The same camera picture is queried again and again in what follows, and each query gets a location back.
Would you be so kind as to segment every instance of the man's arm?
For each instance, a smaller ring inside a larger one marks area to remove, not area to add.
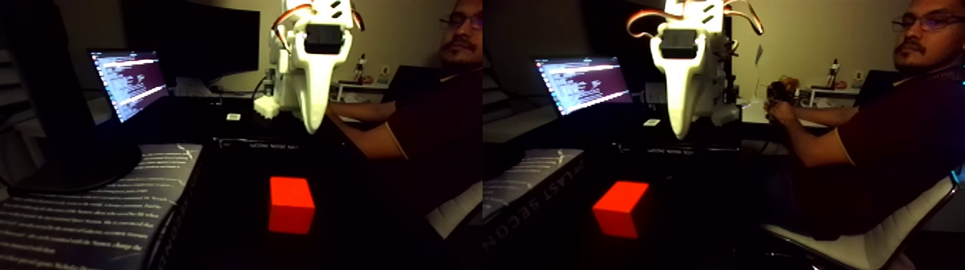
[[[396,112],[396,102],[386,103],[330,103],[328,108],[337,116],[343,116],[362,122],[384,122]]]
[[[396,143],[396,137],[389,130],[387,124],[383,123],[376,128],[362,131],[348,126],[332,112],[327,115],[328,119],[337,125],[348,137],[348,140],[352,141],[362,153],[365,153],[366,157],[370,159],[402,157],[399,144]]]
[[[858,107],[840,109],[810,109],[794,108],[794,115],[799,119],[816,122],[827,126],[841,126],[858,113]]]
[[[833,164],[849,164],[847,152],[841,146],[838,130],[814,136],[799,121],[782,122],[790,137],[794,152],[804,166],[811,168]]]
[[[770,108],[769,113],[774,116],[787,130],[791,145],[797,157],[806,167],[817,167],[832,164],[851,163],[847,152],[838,137],[838,130],[814,136],[804,129],[804,125],[794,115],[794,108],[787,102],[777,102]]]

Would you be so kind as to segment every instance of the monitor stand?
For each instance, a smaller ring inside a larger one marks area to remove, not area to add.
[[[112,136],[95,136],[67,153],[53,153],[33,174],[13,184],[11,195],[71,194],[97,189],[126,176],[141,162],[136,144],[119,144]]]

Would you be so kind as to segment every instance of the red cube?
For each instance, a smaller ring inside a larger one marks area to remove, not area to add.
[[[610,190],[593,205],[593,216],[607,235],[637,238],[645,221],[649,205],[642,205],[648,183],[617,181]]]
[[[312,191],[304,178],[271,178],[271,209],[268,230],[307,234],[315,216]]]

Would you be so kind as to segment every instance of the laptop screen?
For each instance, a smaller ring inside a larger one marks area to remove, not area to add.
[[[157,52],[94,51],[91,60],[121,122],[168,94]]]
[[[633,102],[616,57],[536,59],[536,68],[561,115],[603,102]]]

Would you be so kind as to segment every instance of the book cover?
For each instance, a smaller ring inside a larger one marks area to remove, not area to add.
[[[455,242],[469,252],[492,252],[528,220],[565,195],[583,170],[580,149],[531,149],[516,166],[482,183],[482,202]]]
[[[201,149],[142,145],[140,164],[103,188],[0,202],[0,268],[145,268],[182,202]]]

